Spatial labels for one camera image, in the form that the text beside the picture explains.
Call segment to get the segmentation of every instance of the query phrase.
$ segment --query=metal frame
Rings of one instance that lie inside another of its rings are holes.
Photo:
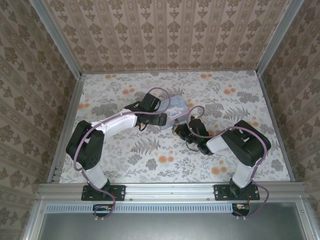
[[[75,83],[68,112],[66,114],[59,142],[53,157],[53,162],[47,179],[47,183],[55,182],[56,180],[59,182],[60,176],[55,179],[55,175],[59,174],[59,171],[61,172],[62,167],[64,166],[64,162],[66,159],[66,146],[72,134],[84,83],[85,80],[83,77]]]
[[[185,73],[185,72],[225,72],[225,71],[255,71],[254,68],[243,68],[243,69],[160,69],[160,70],[132,70],[132,71],[84,71],[84,75],[95,75],[95,74],[152,74],[152,73]]]
[[[215,201],[213,185],[224,182],[208,183],[125,183],[125,201],[117,202],[117,205],[141,206],[141,204],[203,204],[214,206],[216,204],[241,203],[241,201]],[[265,181],[259,182],[269,190],[270,203],[296,203],[301,223],[308,240],[319,239],[319,229],[314,224],[314,218],[310,215],[308,198],[301,182]],[[83,183],[70,184],[40,184],[38,195],[35,199],[29,223],[23,240],[37,240],[46,214],[47,205],[70,204],[71,206],[84,203],[111,204],[110,201],[81,201]],[[259,189],[261,199],[253,201],[261,203],[265,200],[266,192]]]
[[[304,0],[291,0],[289,2],[288,7],[284,11],[282,18],[279,21],[273,36],[271,37],[256,67],[258,75],[262,75],[267,68],[271,58],[275,54],[279,44],[284,38],[289,26],[297,15],[297,12],[299,11],[303,2]]]
[[[270,103],[270,100],[269,100],[269,97],[268,97],[268,93],[267,93],[264,81],[263,81],[261,75],[258,74],[257,77],[258,77],[258,80],[259,80],[259,83],[260,83],[260,87],[261,87],[261,90],[262,90],[262,94],[263,94],[263,97],[264,97],[264,100],[265,100],[266,107],[268,108],[268,111],[269,111],[269,115],[270,115],[270,118],[271,118],[271,121],[272,121],[272,124],[273,124],[273,128],[274,128],[274,131],[275,131],[276,138],[279,141],[279,146],[280,146],[280,149],[281,149],[281,152],[282,152],[282,156],[283,156],[283,159],[284,159],[284,162],[285,162],[286,169],[288,170],[290,180],[292,182],[294,182],[295,181],[295,176],[294,176],[294,173],[293,173],[291,165],[290,165],[290,161],[289,161],[289,158],[288,158],[288,155],[287,155],[287,151],[286,151],[286,148],[285,148],[285,145],[284,145],[284,141],[282,140],[282,137],[281,137],[281,134],[280,134],[280,131],[279,131],[279,128],[278,128],[278,124],[277,124],[277,121],[276,121],[276,117],[274,115],[274,111],[272,110],[272,107],[271,107],[271,103]]]
[[[69,49],[63,35],[60,34],[60,31],[56,26],[55,21],[52,19],[44,1],[30,0],[30,2],[34,7],[36,13],[39,15],[46,30],[49,32],[55,45],[59,49],[59,52],[63,56],[65,62],[68,64],[75,79],[79,80],[81,78],[81,67],[79,66],[77,60],[74,59],[72,51]]]

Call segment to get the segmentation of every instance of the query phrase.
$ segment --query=small box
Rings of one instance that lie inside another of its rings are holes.
[[[157,112],[163,111],[168,106],[168,103],[169,99],[161,101],[160,107],[157,110]],[[161,130],[170,128],[173,125],[176,125],[177,123],[186,121],[187,115],[189,113],[189,108],[185,104],[182,96],[176,95],[171,97],[169,109],[165,111],[165,113],[167,114],[166,125],[161,126]]]

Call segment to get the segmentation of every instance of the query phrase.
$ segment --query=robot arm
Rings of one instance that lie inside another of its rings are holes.
[[[82,144],[76,159],[76,168],[84,171],[88,180],[98,189],[108,192],[110,187],[110,181],[98,164],[101,158],[104,140],[111,138],[125,129],[134,126],[141,127],[141,124],[164,126],[167,122],[167,114],[147,114],[147,112],[155,112],[157,105],[160,105],[160,100],[150,93],[147,93],[141,102],[135,102],[126,106],[125,109],[118,114],[101,121],[89,123],[82,120],[77,124],[66,147],[67,154],[69,154],[73,160],[85,134],[93,126],[100,124],[100,126],[96,127],[87,136],[88,140]]]
[[[191,118],[189,126],[198,135],[209,136],[200,119]],[[233,128],[213,138],[201,138],[193,135],[187,124],[178,125],[174,130],[187,143],[197,144],[199,151],[205,155],[212,155],[226,148],[232,150],[239,163],[230,179],[229,191],[231,198],[238,199],[246,193],[247,186],[252,183],[252,175],[256,164],[265,153],[262,143],[256,136],[264,142],[267,151],[271,148],[271,143],[263,134],[243,120],[235,124]],[[256,136],[242,131],[241,128],[251,131]]]

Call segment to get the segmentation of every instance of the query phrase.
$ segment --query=pink cable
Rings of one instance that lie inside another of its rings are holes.
[[[97,188],[96,186],[94,186],[90,181],[89,181],[89,178],[87,177],[87,175],[84,173],[83,171],[83,168],[77,168],[77,158],[78,158],[78,155],[79,155],[79,152],[80,152],[80,149],[82,147],[82,145],[84,144],[85,140],[87,139],[87,137],[89,136],[89,134],[95,130],[97,127],[100,127],[102,124],[106,124],[107,122],[110,122],[111,120],[114,120],[116,118],[119,118],[121,116],[126,116],[126,115],[135,115],[135,114],[145,114],[145,115],[158,115],[158,114],[161,114],[161,113],[164,113],[168,110],[170,104],[171,104],[171,96],[170,96],[170,93],[161,88],[161,87],[153,87],[151,88],[148,93],[150,93],[151,91],[155,90],[155,89],[159,89],[159,90],[162,90],[163,92],[166,93],[166,95],[168,96],[169,98],[169,102],[168,102],[168,106],[162,110],[162,111],[157,111],[157,112],[145,112],[145,111],[128,111],[128,112],[123,112],[123,113],[119,113],[117,115],[114,115],[114,116],[111,116],[107,119],[105,119],[104,121],[101,121],[100,123],[94,125],[92,128],[90,128],[86,134],[83,136],[83,138],[81,139],[79,145],[78,145],[78,148],[76,149],[75,151],[75,154],[74,154],[74,158],[73,158],[73,168],[74,170],[76,170],[77,172],[81,172],[83,177],[86,179],[86,181],[88,182],[88,184],[90,184],[91,187],[93,187],[96,191],[99,191],[101,193],[104,193],[104,194],[107,194],[108,196],[110,196],[112,198],[112,201],[113,201],[113,204],[112,204],[112,208],[111,208],[111,211],[105,216],[105,218],[107,218],[108,216],[110,216],[110,214],[114,211],[115,207],[116,207],[116,199],[115,197],[110,194],[109,192],[107,191],[104,191],[100,188]]]
[[[202,109],[202,113],[201,113],[200,116],[198,116],[198,118],[201,117],[201,116],[203,116],[203,114],[205,113],[205,108],[204,108],[203,106],[200,106],[200,105],[194,106],[193,108],[190,109],[190,112],[189,112],[189,114],[188,114],[188,116],[187,116],[186,125],[187,125],[188,129],[190,130],[190,132],[191,132],[194,136],[197,136],[197,137],[199,137],[199,138],[211,139],[211,138],[214,138],[214,137],[216,137],[216,136],[219,136],[219,135],[225,133],[225,132],[228,131],[228,130],[238,129],[238,130],[245,131],[245,132],[250,133],[251,135],[255,136],[255,137],[259,140],[259,142],[261,143],[261,145],[262,145],[262,147],[263,147],[263,150],[264,150],[264,153],[263,153],[263,156],[261,157],[261,159],[256,163],[256,165],[255,165],[255,167],[254,167],[254,170],[253,170],[253,172],[252,172],[252,174],[251,174],[251,176],[250,176],[250,180],[251,180],[252,183],[255,184],[257,187],[262,188],[262,189],[264,189],[264,190],[266,191],[266,197],[265,197],[265,200],[263,201],[262,205],[258,208],[258,210],[256,210],[255,212],[253,212],[253,213],[251,213],[251,214],[249,214],[249,215],[247,215],[247,216],[245,216],[245,217],[248,218],[248,217],[251,217],[251,216],[255,215],[257,212],[259,212],[259,211],[261,210],[261,208],[267,203],[267,201],[268,201],[268,199],[269,199],[269,191],[268,191],[264,186],[261,186],[260,184],[257,184],[257,183],[253,180],[253,178],[254,178],[257,170],[258,170],[258,166],[265,160],[265,158],[266,158],[266,156],[267,156],[268,150],[267,150],[267,146],[266,146],[265,142],[264,142],[264,141],[261,139],[261,137],[259,137],[255,132],[253,132],[253,131],[245,128],[245,127],[241,127],[241,126],[230,126],[230,127],[227,127],[226,129],[224,129],[224,130],[222,130],[222,131],[214,134],[213,136],[202,136],[202,135],[199,135],[199,134],[195,133],[194,131],[192,131],[191,127],[189,126],[189,121],[188,121],[191,112],[192,112],[194,109],[196,109],[196,108],[201,108],[201,109]]]

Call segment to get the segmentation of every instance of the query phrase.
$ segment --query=floor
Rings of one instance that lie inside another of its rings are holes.
[[[271,149],[259,167],[258,181],[289,181],[290,177],[279,142],[254,71],[155,72],[91,74],[84,87],[74,127],[81,120],[94,122],[112,116],[126,105],[141,100],[153,87],[167,89],[172,96],[181,95],[189,108],[205,107],[201,117],[210,134],[245,120],[271,142]],[[160,90],[152,92],[160,99]],[[186,148],[173,131],[148,126],[137,127],[105,139],[99,163],[113,183],[185,183],[225,182],[236,170],[238,160],[226,149],[212,156]],[[67,156],[60,183],[82,183]]]

